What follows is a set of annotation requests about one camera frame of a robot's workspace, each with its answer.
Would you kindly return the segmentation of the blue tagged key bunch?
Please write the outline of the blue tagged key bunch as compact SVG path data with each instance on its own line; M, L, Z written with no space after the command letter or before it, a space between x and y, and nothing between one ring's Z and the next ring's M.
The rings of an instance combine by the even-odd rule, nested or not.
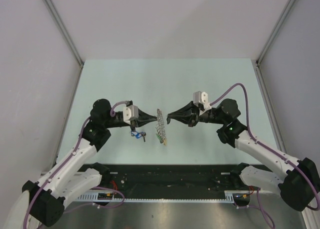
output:
M135 137L136 139L143 139L143 141L146 142L146 136L147 136L147 134L146 134L145 131L140 131L140 132L138 132L138 131L131 131L131 132L130 132L130 135L131 135L132 137Z

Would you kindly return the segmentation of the metal disc keyring holder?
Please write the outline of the metal disc keyring holder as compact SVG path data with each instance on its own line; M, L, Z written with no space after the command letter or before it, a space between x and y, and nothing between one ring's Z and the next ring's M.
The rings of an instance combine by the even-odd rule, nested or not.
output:
M162 111L158 108L156 112L157 112L157 125L155 127L156 136L160 135L161 140L159 139L158 140L161 144L163 144L164 140L167 141L166 131L165 131L165 122L164 122Z

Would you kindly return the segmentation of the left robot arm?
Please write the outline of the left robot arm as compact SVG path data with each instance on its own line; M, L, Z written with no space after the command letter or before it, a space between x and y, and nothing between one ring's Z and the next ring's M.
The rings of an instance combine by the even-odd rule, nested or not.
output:
M105 189L110 185L108 169L99 163L80 176L75 174L105 145L111 137L111 128L130 127L135 131L157 121L156 116L143 112L131 100L121 104L124 108L116 112L107 99L96 100L69 153L36 182L29 180L23 185L22 190L29 193L29 205L22 224L24 229L29 216L46 227L53 226L79 196L95 187Z

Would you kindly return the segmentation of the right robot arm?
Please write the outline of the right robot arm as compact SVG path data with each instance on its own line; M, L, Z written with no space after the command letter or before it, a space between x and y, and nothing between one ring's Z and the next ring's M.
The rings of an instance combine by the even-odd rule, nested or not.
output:
M189 127L198 123L218 124L222 127L217 135L223 144L228 144L252 156L267 170L252 165L239 164L230 177L231 185L242 190L253 186L274 193L296 211L310 209L312 200L320 201L320 176L315 163L305 158L300 160L264 144L242 124L238 117L238 104L234 99L224 99L217 107L204 108L191 101L186 106L167 115L166 121L176 120Z

